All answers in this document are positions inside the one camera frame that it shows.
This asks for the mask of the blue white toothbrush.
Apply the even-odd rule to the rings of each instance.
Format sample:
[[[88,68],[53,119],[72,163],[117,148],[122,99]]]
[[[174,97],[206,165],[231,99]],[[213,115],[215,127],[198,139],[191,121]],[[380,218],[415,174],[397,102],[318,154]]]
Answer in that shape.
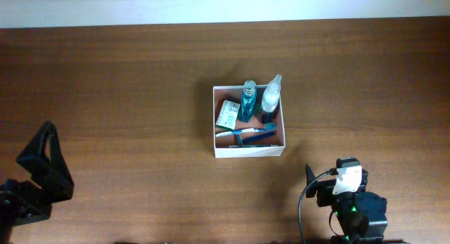
[[[245,133],[261,133],[261,132],[267,132],[267,131],[275,131],[277,130],[277,125],[275,122],[270,122],[264,125],[263,128],[246,128],[246,129],[239,129],[234,131],[224,131],[221,133],[216,134],[216,137],[224,137],[224,136],[230,136],[230,135],[237,135],[237,134],[245,134]]]

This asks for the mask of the blue disposable razor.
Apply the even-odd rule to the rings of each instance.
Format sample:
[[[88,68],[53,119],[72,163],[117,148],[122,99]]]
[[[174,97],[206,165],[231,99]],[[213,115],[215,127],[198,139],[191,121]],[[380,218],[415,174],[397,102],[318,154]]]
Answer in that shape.
[[[276,132],[274,132],[274,131],[268,131],[266,133],[249,136],[244,139],[242,139],[240,136],[238,136],[238,147],[243,147],[243,146],[248,145],[249,143],[272,137],[275,134],[276,134]]]

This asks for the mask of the teal mouthwash bottle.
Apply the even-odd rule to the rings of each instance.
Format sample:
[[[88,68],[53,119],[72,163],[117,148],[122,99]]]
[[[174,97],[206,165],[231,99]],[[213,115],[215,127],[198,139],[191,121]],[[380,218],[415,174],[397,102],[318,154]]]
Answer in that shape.
[[[240,112],[238,118],[241,122],[249,122],[253,116],[255,103],[257,99],[256,83],[248,80],[243,85],[243,92],[241,96]]]

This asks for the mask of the green white soap box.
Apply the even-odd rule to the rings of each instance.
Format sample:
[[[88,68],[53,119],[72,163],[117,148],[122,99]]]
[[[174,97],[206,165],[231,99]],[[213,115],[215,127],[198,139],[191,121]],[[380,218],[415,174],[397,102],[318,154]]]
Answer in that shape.
[[[238,119],[239,109],[240,104],[225,100],[222,103],[221,110],[219,111],[219,116],[215,122],[215,127],[222,128],[227,131],[234,130],[236,120]]]

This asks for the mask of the teal toothpaste tube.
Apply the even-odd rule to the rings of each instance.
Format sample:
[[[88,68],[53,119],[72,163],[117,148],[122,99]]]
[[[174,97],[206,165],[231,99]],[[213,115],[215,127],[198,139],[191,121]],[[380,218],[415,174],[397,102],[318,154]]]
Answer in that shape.
[[[268,148],[268,147],[279,147],[279,145],[274,144],[256,144],[256,145],[233,145],[229,148]]]

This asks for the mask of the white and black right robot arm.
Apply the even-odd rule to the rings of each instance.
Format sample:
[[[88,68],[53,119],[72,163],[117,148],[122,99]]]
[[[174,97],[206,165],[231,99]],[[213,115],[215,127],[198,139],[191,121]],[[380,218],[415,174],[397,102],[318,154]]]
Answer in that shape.
[[[339,158],[336,166],[316,176],[305,165],[307,185],[299,201],[316,198],[319,207],[330,207],[342,234],[331,243],[382,243],[388,221],[387,199],[366,190],[368,172],[356,158]]]

